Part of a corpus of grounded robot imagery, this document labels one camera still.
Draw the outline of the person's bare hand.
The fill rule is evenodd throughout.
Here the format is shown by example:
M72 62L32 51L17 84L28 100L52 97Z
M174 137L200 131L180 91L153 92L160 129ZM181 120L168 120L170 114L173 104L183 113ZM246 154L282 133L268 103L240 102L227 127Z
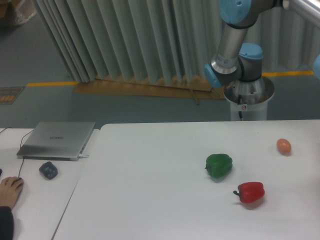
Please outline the person's bare hand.
M4 178L0 183L0 206L15 207L21 191L24 188L24 180L17 181L17 176Z

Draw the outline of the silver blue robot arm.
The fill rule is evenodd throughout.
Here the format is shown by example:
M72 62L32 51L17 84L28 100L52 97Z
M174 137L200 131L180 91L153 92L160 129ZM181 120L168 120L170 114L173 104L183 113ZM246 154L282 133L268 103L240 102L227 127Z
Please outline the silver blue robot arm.
M222 37L216 55L204 67L210 85L217 89L232 81L244 79L245 64L239 56L245 36L259 15L272 8L282 7L320 26L318 0L220 0L219 13L224 21Z

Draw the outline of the dark sleeved forearm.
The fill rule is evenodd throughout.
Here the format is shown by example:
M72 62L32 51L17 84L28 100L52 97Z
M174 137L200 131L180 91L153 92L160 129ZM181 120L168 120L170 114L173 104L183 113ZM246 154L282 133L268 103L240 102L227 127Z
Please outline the dark sleeved forearm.
M13 240L14 217L8 206L0 207L0 239Z

